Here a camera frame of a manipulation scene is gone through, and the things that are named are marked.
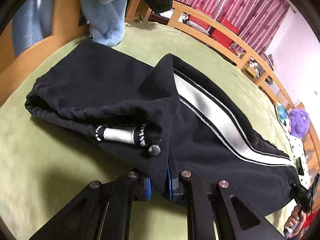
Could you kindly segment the right hand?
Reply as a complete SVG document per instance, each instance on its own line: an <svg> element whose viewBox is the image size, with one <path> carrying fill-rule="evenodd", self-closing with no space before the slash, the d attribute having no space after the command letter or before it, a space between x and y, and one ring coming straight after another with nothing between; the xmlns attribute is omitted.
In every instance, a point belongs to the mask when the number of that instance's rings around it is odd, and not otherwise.
<svg viewBox="0 0 320 240"><path fill-rule="evenodd" d="M284 230L286 231L285 237L287 239L296 237L302 229L305 221L306 213L301 210L301 207L299 205L295 206L293 211L291 212L290 217L284 224Z"/></svg>

